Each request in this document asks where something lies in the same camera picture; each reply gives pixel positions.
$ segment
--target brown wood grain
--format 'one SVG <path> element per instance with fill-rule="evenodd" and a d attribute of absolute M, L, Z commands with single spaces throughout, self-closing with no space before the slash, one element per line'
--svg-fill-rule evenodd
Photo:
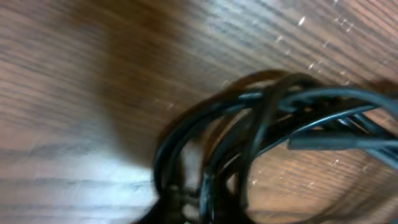
<path fill-rule="evenodd" d="M 157 197 L 158 137 L 189 107 L 266 70 L 384 91 L 397 59 L 397 0 L 2 0 L 0 223 L 133 222 Z M 281 146 L 249 181 L 259 223 L 397 213 L 396 174 L 361 151 Z"/>

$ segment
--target cable bundle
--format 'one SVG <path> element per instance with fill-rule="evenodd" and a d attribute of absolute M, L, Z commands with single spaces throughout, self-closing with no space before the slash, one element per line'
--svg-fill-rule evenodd
<path fill-rule="evenodd" d="M 199 223 L 254 223 L 244 211 L 251 163 L 286 140 L 291 150 L 361 148 L 398 169 L 397 138 L 363 115 L 381 107 L 398 118 L 393 100 L 397 97 L 325 86 L 298 73 L 271 86 L 229 91 L 204 101 L 185 113 L 160 142 L 154 161 L 160 199 L 139 223 L 194 223 L 182 215 L 188 199 L 198 200 Z M 250 111 L 229 128 L 205 161 L 198 192 L 185 194 L 178 187 L 177 172 L 184 145 L 213 120 L 244 109 Z M 232 175 L 234 192 L 226 186 Z"/>

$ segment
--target cable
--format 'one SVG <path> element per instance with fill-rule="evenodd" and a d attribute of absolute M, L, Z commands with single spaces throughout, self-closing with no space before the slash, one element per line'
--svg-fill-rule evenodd
<path fill-rule="evenodd" d="M 192 223 L 184 201 L 178 157 L 189 140 L 215 119 L 249 112 L 235 122 L 205 161 L 197 194 L 201 224 L 254 223 L 245 213 L 247 181 L 253 160 L 289 141 L 292 150 L 361 148 L 398 169 L 396 136 L 363 112 L 381 107 L 398 118 L 398 94 L 389 96 L 346 86 L 325 86 L 298 73 L 264 88 L 227 91 L 183 114 L 161 140 L 154 159 L 159 201 L 139 223 Z M 236 175 L 235 192 L 226 186 Z"/>

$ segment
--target black wire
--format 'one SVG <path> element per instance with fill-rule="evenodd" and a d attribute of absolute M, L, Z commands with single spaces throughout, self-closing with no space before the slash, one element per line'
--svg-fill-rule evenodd
<path fill-rule="evenodd" d="M 178 206 L 174 210 L 167 206 L 179 200 L 172 189 L 178 182 L 176 163 L 183 147 L 214 119 L 247 108 L 250 112 L 232 125 L 205 161 L 197 195 L 202 224 L 254 223 L 244 211 L 252 161 L 286 140 L 290 140 L 290 149 L 362 148 L 398 169 L 397 138 L 362 114 L 381 107 L 398 118 L 398 105 L 393 100 L 397 97 L 324 86 L 299 73 L 272 86 L 230 91 L 206 100 L 181 116 L 160 142 L 154 161 L 154 182 L 160 199 L 140 223 L 187 221 Z M 232 193 L 226 182 L 234 174 L 237 181 Z M 180 216 L 170 221 L 171 213 Z"/>

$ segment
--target wooden surface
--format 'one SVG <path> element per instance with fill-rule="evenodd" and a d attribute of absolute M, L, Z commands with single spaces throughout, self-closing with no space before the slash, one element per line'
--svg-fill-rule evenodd
<path fill-rule="evenodd" d="M 130 223 L 195 103 L 262 70 L 385 89 L 397 59 L 397 0 L 1 0 L 0 223 Z M 360 151 L 281 147 L 249 181 L 259 223 L 398 213 L 396 174 Z"/>

